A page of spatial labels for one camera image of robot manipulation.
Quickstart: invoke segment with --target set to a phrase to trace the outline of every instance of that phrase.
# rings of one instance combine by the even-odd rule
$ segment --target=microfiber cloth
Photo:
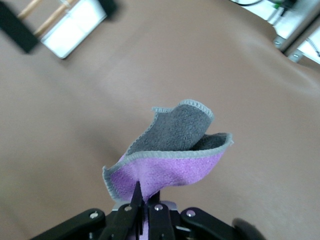
[[[214,115],[200,102],[188,99],[153,111],[150,127],[114,166],[103,167],[104,182],[116,202],[130,201],[137,181],[145,202],[165,187],[198,182],[233,143],[230,133],[206,134]]]

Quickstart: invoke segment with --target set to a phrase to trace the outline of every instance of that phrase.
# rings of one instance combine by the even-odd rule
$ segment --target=brown leather surface
[[[44,46],[21,54],[1,33],[1,239],[93,207],[108,213],[103,165],[149,126],[152,106],[194,99],[215,114],[209,133],[231,132],[234,145],[204,180],[162,199],[245,219],[270,240],[317,240],[320,74],[227,0],[121,3],[66,60]]]

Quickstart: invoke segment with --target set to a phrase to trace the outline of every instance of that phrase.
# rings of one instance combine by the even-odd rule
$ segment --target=purple fabric
[[[110,180],[124,201],[131,200],[136,182],[140,181],[143,200],[147,201],[167,186],[190,185],[200,181],[222,155],[223,152],[201,158],[139,158],[112,173]]]

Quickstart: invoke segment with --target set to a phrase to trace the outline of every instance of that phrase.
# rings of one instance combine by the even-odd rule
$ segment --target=purple cloth
[[[140,181],[143,200],[166,186],[194,184],[203,179],[218,163],[223,152],[200,158],[138,158],[110,176],[110,181],[123,201],[130,201]]]
[[[230,133],[205,134],[214,115],[194,100],[175,108],[153,108],[150,127],[110,169],[103,179],[115,201],[130,201],[136,182],[143,200],[167,186],[182,186],[203,179],[232,144]]]

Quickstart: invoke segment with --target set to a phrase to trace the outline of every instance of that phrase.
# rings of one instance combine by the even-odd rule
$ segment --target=gray cloth
[[[141,151],[187,151],[198,141],[211,146],[218,142],[224,144],[218,140],[220,139],[218,136],[205,135],[203,138],[214,120],[214,115],[210,109],[197,101],[184,100],[175,108],[156,107],[153,110],[156,112],[153,123],[131,145],[126,156]]]

